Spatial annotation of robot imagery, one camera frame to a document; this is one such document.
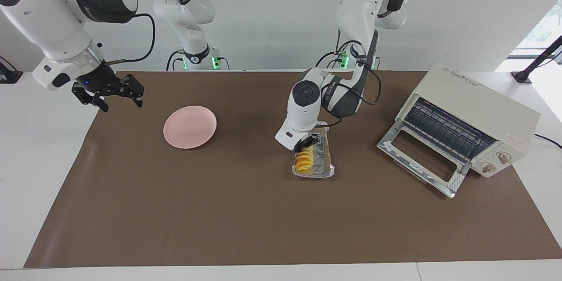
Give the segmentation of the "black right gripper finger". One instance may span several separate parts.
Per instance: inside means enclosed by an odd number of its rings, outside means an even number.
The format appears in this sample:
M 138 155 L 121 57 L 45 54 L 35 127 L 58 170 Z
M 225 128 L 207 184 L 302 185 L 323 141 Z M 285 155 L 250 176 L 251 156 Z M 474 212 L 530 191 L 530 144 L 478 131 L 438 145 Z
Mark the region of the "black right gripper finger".
M 84 87 L 79 84 L 74 84 L 72 86 L 72 92 L 82 104 L 91 104 L 98 107 L 103 112 L 108 112 L 109 106 L 104 99 L 101 98 L 100 91 L 95 91 L 94 95 L 90 95 L 86 92 Z
M 121 97 L 132 99 L 139 108 L 143 106 L 143 85 L 134 77 L 134 75 L 126 75 L 121 79 Z

